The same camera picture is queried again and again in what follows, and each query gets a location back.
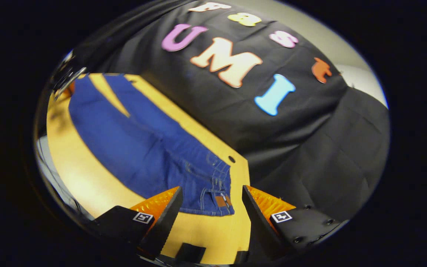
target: wooden table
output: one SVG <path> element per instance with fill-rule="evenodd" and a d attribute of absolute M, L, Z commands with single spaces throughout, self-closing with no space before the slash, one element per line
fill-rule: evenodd
<path fill-rule="evenodd" d="M 197 123 L 143 78 L 125 75 L 147 98 L 176 120 L 214 154 L 231 166 L 231 201 L 234 215 L 213 217 L 180 212 L 162 250 L 175 257 L 183 242 L 206 247 L 202 264 L 232 264 L 238 251 L 249 246 L 251 224 L 242 203 L 242 186 L 249 185 L 248 163 L 205 127 Z M 90 74 L 100 92 L 122 113 L 127 114 L 101 74 Z M 51 96 L 47 112 L 47 138 L 54 165 L 65 185 L 95 218 L 115 205 L 130 208 L 144 200 L 125 187 L 93 156 L 78 135 L 68 112 L 69 93 L 56 102 Z"/>

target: jeans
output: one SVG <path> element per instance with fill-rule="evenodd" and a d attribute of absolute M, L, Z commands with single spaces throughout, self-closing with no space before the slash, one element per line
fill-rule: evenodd
<path fill-rule="evenodd" d="M 129 117 L 96 89 L 90 75 L 75 81 L 75 93 L 69 104 L 77 132 L 100 163 L 144 198 L 181 186 L 181 212 L 210 216 L 234 214 L 229 199 L 230 166 L 162 112 L 123 75 L 103 77 Z"/>

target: brown leather patch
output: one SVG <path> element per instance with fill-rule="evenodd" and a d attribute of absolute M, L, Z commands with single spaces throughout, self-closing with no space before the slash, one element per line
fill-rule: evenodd
<path fill-rule="evenodd" d="M 227 199 L 227 203 L 232 206 L 232 202 L 230 201 L 230 198 L 228 196 L 225 197 Z M 225 203 L 224 198 L 222 196 L 215 196 L 215 200 L 217 200 L 217 205 L 219 207 L 226 207 L 227 204 Z"/>

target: white wall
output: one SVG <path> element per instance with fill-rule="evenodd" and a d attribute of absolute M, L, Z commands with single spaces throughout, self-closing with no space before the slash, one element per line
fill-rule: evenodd
<path fill-rule="evenodd" d="M 368 93 L 388 107 L 380 83 L 366 61 L 347 41 L 321 22 L 277 0 L 220 0 L 220 2 L 259 10 L 295 30 L 319 48 L 337 68 L 341 66 L 344 79 L 349 86 L 353 83 L 355 88 Z"/>

